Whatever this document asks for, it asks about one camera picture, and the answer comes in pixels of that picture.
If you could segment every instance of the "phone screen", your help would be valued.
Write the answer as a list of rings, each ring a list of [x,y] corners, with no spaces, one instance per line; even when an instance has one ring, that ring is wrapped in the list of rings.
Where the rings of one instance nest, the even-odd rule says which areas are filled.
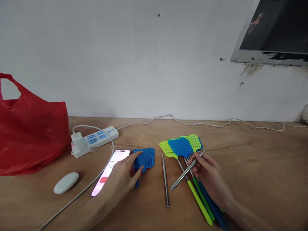
[[[130,150],[115,150],[115,152],[113,153],[113,156],[111,157],[107,167],[103,171],[102,175],[99,178],[99,181],[97,182],[97,184],[95,185],[95,188],[93,189],[93,191],[91,193],[92,197],[96,196],[100,192],[100,190],[103,188],[108,176],[111,173],[113,166],[117,162],[119,162],[119,161],[123,160],[125,157],[127,157],[130,152],[131,152]]]

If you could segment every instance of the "wireless mouse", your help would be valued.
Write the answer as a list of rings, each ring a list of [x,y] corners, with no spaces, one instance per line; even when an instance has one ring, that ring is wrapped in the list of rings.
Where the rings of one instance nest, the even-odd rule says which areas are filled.
[[[77,172],[67,174],[56,184],[56,186],[54,187],[54,193],[65,193],[77,182],[78,178],[79,174]]]

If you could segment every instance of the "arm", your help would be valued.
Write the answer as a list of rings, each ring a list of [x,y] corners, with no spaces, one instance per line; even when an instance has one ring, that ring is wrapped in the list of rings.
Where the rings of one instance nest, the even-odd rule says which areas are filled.
[[[111,210],[133,189],[141,176],[143,166],[133,175],[132,164],[142,152],[136,152],[116,163],[106,180],[102,190],[73,216],[66,216],[59,222],[53,222],[46,230],[76,230],[92,229],[100,223]]]
[[[218,164],[206,154],[201,157],[199,153],[194,153],[188,164],[190,165],[194,159],[197,159],[192,172],[201,179],[212,200],[244,230],[275,230],[257,214],[234,200]]]

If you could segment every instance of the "power cord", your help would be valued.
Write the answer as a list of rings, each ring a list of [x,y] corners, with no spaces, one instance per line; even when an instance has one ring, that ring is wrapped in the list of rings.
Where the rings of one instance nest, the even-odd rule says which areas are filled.
[[[286,128],[285,124],[288,125],[288,126],[290,126],[290,127],[306,127],[306,128],[308,128],[308,126],[293,126],[293,125],[289,125],[289,124],[287,124],[286,122],[283,122],[283,123],[282,123],[282,129],[280,129],[280,130],[272,129],[272,128],[267,128],[267,127],[254,127],[254,126],[252,126],[250,123],[248,123],[248,122],[246,122],[246,121],[243,121],[243,120],[240,120],[240,119],[235,119],[235,118],[229,119],[229,121],[228,121],[226,124],[223,124],[223,125],[221,125],[221,126],[213,125],[213,124],[206,124],[206,123],[187,124],[187,123],[184,123],[184,122],[182,122],[182,121],[178,121],[177,119],[175,119],[175,118],[173,117],[173,115],[167,114],[167,115],[157,116],[157,117],[153,118],[150,122],[145,123],[145,124],[129,124],[129,125],[125,125],[125,126],[123,126],[123,127],[120,127],[120,128],[118,128],[117,130],[120,130],[120,129],[122,129],[122,128],[131,126],[131,125],[146,125],[146,124],[151,123],[151,122],[152,122],[154,119],[156,119],[156,118],[165,117],[165,116],[171,116],[176,122],[179,122],[179,123],[181,123],[181,124],[186,124],[186,125],[189,125],[189,126],[195,126],[195,125],[198,125],[198,124],[203,124],[203,125],[213,126],[213,127],[217,127],[217,128],[222,128],[222,127],[224,127],[224,126],[230,124],[231,120],[238,120],[238,121],[242,121],[242,122],[248,124],[248,125],[251,126],[253,129],[264,128],[264,129],[268,129],[268,130],[272,130],[272,131],[277,131],[277,132],[282,132],[282,131],[284,131],[285,128]]]
[[[222,127],[224,127],[224,126],[230,124],[231,120],[238,120],[238,121],[242,121],[242,122],[244,122],[244,123],[250,125],[253,129],[264,128],[264,129],[268,129],[268,130],[272,130],[272,131],[277,131],[277,132],[282,132],[282,131],[284,131],[285,128],[286,128],[285,125],[288,125],[288,126],[290,126],[290,127],[306,127],[306,128],[308,128],[308,126],[293,126],[293,125],[289,125],[289,124],[287,124],[286,122],[283,122],[283,123],[282,123],[282,129],[280,129],[280,130],[272,129],[272,128],[267,128],[267,127],[254,127],[254,126],[252,126],[250,123],[248,123],[248,122],[246,122],[246,121],[243,121],[243,120],[240,120],[240,119],[235,119],[235,118],[229,119],[229,121],[228,121],[226,124],[223,124],[223,125],[221,125],[221,126],[213,125],[213,124],[206,124],[206,123],[187,124],[187,123],[178,121],[177,119],[175,119],[175,118],[173,117],[173,115],[167,114],[167,115],[157,116],[157,117],[153,118],[150,122],[145,123],[145,124],[128,124],[128,125],[125,125],[125,126],[123,126],[123,127],[118,128],[117,130],[120,130],[120,129],[122,129],[122,128],[131,126],[131,125],[147,125],[147,124],[151,123],[154,119],[160,118],[160,117],[165,117],[165,116],[171,116],[176,122],[179,122],[179,123],[182,123],[182,124],[186,124],[186,125],[189,125],[189,126],[195,126],[195,125],[198,125],[198,124],[203,124],[203,125],[213,126],[213,127],[217,127],[217,128],[222,128]],[[98,129],[98,130],[100,130],[100,131],[102,130],[102,129],[98,128],[98,127],[94,127],[94,126],[90,126],[90,125],[78,125],[78,126],[73,127],[73,129],[72,129],[73,133],[75,133],[75,130],[74,130],[74,129],[75,129],[76,127],[91,127],[91,128],[96,128],[96,129]],[[110,159],[109,159],[109,161],[110,161],[111,158],[112,158],[112,156],[113,156],[115,146],[114,146],[114,144],[113,144],[113,140],[112,140],[111,136],[110,136],[108,133],[105,133],[105,134],[108,135],[108,137],[110,138],[111,143],[112,143],[112,153],[111,153],[111,156],[110,156]],[[66,206],[64,206],[59,212],[57,212],[57,213],[56,213],[52,218],[50,218],[45,224],[43,224],[37,231],[43,230],[43,229],[45,228],[45,226],[47,226],[47,225],[49,224],[49,222],[51,222],[57,215],[59,215],[64,209],[66,209],[71,203],[73,203],[81,194],[83,194],[83,192],[85,192],[85,191],[86,191],[86,190],[87,190],[87,189],[88,189],[88,188],[100,177],[100,175],[103,173],[103,171],[104,171],[105,168],[107,167],[109,161],[107,162],[107,164],[106,164],[106,166],[103,168],[103,170],[100,172],[100,174],[99,174],[99,175],[98,175],[98,176],[97,176],[97,177],[96,177],[96,178],[95,178],[84,190],[82,190],[82,191],[81,191],[74,199],[72,199]]]
[[[75,126],[75,127],[73,127],[73,133],[75,133],[75,131],[74,131],[74,128],[76,128],[76,127],[92,127],[92,128],[96,128],[96,129],[98,129],[98,130],[102,130],[102,129],[100,129],[100,128],[98,128],[98,127],[94,127],[94,126],[89,126],[89,125],[78,125],[78,126]],[[49,224],[49,222],[51,222],[56,216],[58,216],[64,209],[66,209],[71,203],[73,203],[74,202],[74,200],[76,200],[81,194],[83,194],[83,192],[84,191],[86,191],[99,177],[100,177],[100,175],[103,173],[103,171],[105,170],[105,168],[107,167],[107,165],[108,165],[108,163],[110,162],[110,160],[111,160],[111,158],[112,158],[112,156],[113,156],[113,153],[114,153],[114,150],[115,150],[115,146],[114,146],[114,144],[113,144],[113,140],[112,140],[112,138],[111,138],[111,136],[108,134],[108,133],[105,133],[105,134],[107,134],[108,135],[108,137],[110,138],[110,140],[111,140],[111,143],[112,143],[112,153],[111,153],[111,156],[110,156],[110,159],[108,160],[108,162],[107,162],[107,164],[106,164],[106,166],[103,168],[103,170],[99,173],[99,175],[84,189],[84,190],[82,190],[74,199],[72,199],[66,206],[64,206],[59,212],[57,212],[52,218],[50,218],[45,224],[43,224],[37,231],[41,231],[41,230],[43,230],[48,224]]]

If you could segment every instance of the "blue mesh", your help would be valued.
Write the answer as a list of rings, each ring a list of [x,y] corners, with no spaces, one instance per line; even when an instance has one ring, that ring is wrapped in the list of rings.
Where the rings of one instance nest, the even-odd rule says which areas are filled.
[[[181,137],[176,140],[168,140],[173,152],[178,156],[184,156],[189,158],[189,155],[193,153],[193,148],[191,147],[188,139]]]
[[[203,145],[202,145],[201,140],[200,140],[200,138],[199,138],[199,137],[198,137],[198,139],[199,139],[199,141],[200,141],[201,148],[200,148],[200,149],[198,149],[197,151],[200,151],[201,149],[203,149]]]
[[[142,173],[145,173],[145,170],[147,168],[151,168],[154,165],[155,162],[155,149],[154,148],[148,148],[148,149],[135,149],[133,153],[142,151],[143,153],[138,156],[137,162],[137,168],[139,169],[141,166],[144,166]]]

